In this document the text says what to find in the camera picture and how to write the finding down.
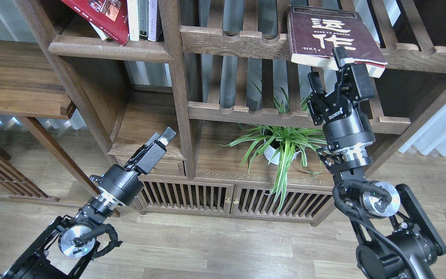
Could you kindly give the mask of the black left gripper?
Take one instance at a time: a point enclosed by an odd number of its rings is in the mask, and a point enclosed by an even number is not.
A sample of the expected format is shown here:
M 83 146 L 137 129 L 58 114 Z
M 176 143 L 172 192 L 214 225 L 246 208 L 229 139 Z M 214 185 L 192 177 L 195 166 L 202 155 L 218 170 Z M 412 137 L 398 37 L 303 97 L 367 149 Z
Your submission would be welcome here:
M 90 176 L 101 191 L 95 200 L 104 208 L 115 208 L 119 204 L 129 206 L 144 187 L 138 177 L 151 172 L 176 134 L 171 127 L 167 127 L 159 139 L 151 139 L 142 145 L 125 166 L 114 164 L 103 176 Z

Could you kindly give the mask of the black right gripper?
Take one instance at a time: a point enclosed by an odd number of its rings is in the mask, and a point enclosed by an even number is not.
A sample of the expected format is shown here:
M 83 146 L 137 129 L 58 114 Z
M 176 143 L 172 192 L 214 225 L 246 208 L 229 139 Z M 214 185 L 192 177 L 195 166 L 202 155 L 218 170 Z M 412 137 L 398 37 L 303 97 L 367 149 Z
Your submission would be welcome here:
M 369 119 L 360 109 L 360 103 L 375 96 L 375 87 L 363 64 L 356 64 L 345 47 L 332 49 L 339 70 L 335 89 L 324 90 L 318 71 L 309 73 L 311 95 L 309 113 L 316 126 L 322 126 L 328 152 L 340 162 L 356 161 L 358 165 L 372 164 L 366 147 L 375 142 Z

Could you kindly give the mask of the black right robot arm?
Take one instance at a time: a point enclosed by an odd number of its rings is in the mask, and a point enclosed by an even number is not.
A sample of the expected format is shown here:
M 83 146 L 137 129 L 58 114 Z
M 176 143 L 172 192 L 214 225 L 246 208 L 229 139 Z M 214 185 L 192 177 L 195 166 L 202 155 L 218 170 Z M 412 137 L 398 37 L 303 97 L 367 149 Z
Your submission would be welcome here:
M 322 125 L 326 144 L 316 153 L 333 177 L 335 207 L 352 224 L 358 268 L 369 279 L 434 279 L 430 266 L 446 254 L 446 244 L 409 186 L 366 177 L 364 167 L 373 163 L 366 148 L 375 135 L 360 104 L 376 89 L 366 66 L 345 48 L 332 52 L 334 90 L 327 93 L 319 74 L 310 73 L 308 108 L 315 125 Z

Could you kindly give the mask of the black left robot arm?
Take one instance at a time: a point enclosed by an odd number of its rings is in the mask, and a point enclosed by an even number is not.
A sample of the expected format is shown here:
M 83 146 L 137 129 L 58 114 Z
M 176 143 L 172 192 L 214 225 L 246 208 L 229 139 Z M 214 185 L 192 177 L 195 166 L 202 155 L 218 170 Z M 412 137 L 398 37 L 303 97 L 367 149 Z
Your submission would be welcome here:
M 114 164 L 103 176 L 92 175 L 101 191 L 80 209 L 75 217 L 57 217 L 29 248 L 2 275 L 4 279 L 78 279 L 90 261 L 102 257 L 122 244 L 111 224 L 105 220 L 117 205 L 130 205 L 144 185 L 138 176 L 147 175 L 166 154 L 166 147 L 176 132 L 167 127 L 155 133 L 124 166 Z M 60 271 L 47 258 L 55 240 L 61 252 L 78 258 L 68 273 Z

